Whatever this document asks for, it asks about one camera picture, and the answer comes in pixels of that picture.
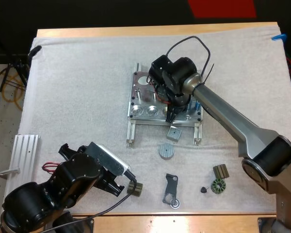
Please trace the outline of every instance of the circular hole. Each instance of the circular hole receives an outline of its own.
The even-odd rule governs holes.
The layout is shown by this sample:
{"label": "circular hole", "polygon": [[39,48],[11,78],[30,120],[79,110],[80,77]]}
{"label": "circular hole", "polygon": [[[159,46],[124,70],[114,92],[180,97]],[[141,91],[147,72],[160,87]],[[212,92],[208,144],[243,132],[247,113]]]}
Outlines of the circular hole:
{"label": "circular hole", "polygon": [[147,85],[148,83],[146,82],[147,76],[142,76],[138,79],[138,83],[140,85]]}

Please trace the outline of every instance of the bolt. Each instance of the bolt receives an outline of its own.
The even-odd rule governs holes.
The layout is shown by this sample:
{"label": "bolt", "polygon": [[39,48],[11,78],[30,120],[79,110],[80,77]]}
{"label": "bolt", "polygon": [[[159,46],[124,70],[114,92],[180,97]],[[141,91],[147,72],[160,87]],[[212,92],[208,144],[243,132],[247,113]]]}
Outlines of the bolt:
{"label": "bolt", "polygon": [[209,189],[209,187],[202,187],[202,188],[200,189],[200,192],[201,192],[201,193],[207,193],[207,189]]}

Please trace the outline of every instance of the white cloth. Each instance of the white cloth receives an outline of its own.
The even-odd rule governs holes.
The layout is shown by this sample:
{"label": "white cloth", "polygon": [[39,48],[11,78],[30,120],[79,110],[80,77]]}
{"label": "white cloth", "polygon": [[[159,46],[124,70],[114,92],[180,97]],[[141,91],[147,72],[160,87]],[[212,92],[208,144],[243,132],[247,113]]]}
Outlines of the white cloth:
{"label": "white cloth", "polygon": [[[276,26],[198,35],[211,50],[213,71],[207,86],[258,126],[276,130],[291,141],[291,84]],[[181,128],[175,155],[163,160],[158,145],[168,141],[168,127],[137,125],[134,149],[126,148],[127,111],[135,62],[147,71],[185,36],[36,38],[42,49],[32,60],[19,133],[41,136],[34,180],[50,175],[41,169],[47,161],[63,161],[57,153],[64,143],[77,150],[91,141],[105,145],[131,165],[143,183],[140,197],[131,197],[114,212],[171,212],[162,202],[166,173],[177,175],[178,212],[274,212],[275,196],[265,193],[244,173],[237,142],[204,113],[203,139],[193,146],[193,128]],[[176,47],[170,58],[191,58],[198,69],[207,53],[196,40]],[[226,164],[230,178],[225,192],[216,195],[202,186],[215,179],[212,167]],[[128,179],[116,181],[128,186]],[[116,198],[92,188],[73,208],[74,213],[107,209]]]}

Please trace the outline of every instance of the metal block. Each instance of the metal block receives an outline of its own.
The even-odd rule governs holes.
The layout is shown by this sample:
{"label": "metal block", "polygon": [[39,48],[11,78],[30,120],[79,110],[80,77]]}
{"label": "metal block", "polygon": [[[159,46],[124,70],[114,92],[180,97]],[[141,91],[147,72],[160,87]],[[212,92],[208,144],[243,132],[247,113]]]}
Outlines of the metal block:
{"label": "metal block", "polygon": [[178,129],[175,126],[170,126],[168,134],[167,134],[168,139],[178,142],[180,135],[181,135],[181,129]]}
{"label": "metal block", "polygon": [[7,175],[4,197],[15,188],[32,181],[38,139],[38,135],[15,136],[10,167],[4,171]]}
{"label": "metal block", "polygon": [[214,166],[213,172],[217,179],[225,179],[229,177],[229,173],[225,164]]}
{"label": "metal block", "polygon": [[143,187],[142,183],[137,183],[135,191],[132,192],[134,188],[134,182],[130,181],[129,186],[127,188],[127,193],[131,193],[134,196],[140,197],[141,192],[142,192],[142,187]]}

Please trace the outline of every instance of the yellow cable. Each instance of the yellow cable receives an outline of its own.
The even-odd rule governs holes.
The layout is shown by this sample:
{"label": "yellow cable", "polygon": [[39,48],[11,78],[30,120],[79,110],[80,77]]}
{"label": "yellow cable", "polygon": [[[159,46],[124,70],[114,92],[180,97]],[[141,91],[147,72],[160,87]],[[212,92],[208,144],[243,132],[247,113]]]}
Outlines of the yellow cable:
{"label": "yellow cable", "polygon": [[[22,86],[21,85],[21,81],[19,81],[19,80],[17,80],[16,79],[16,77],[18,76],[18,74],[16,74],[16,75],[14,75],[14,76],[11,76],[11,75],[7,75],[7,77],[9,77],[9,78],[11,78],[11,79],[7,79],[8,81],[12,81],[12,80],[15,80],[15,82],[16,83],[18,83],[18,86]],[[4,95],[4,90],[5,90],[5,86],[6,86],[6,84],[4,84],[3,85],[3,87],[2,87],[2,98],[6,101],[6,102],[8,102],[8,103],[12,103],[12,102],[14,102],[15,103],[15,105],[16,105],[16,107],[19,109],[19,110],[23,110],[22,108],[21,108],[21,106],[18,104],[18,100],[22,97],[22,95],[23,95],[23,90],[21,89],[20,91],[20,95],[19,95],[19,97],[16,97],[16,95],[17,95],[17,91],[18,91],[18,88],[15,88],[15,90],[14,90],[14,99],[13,100],[9,100],[9,99],[7,99],[6,97],[5,97],[5,95]]]}

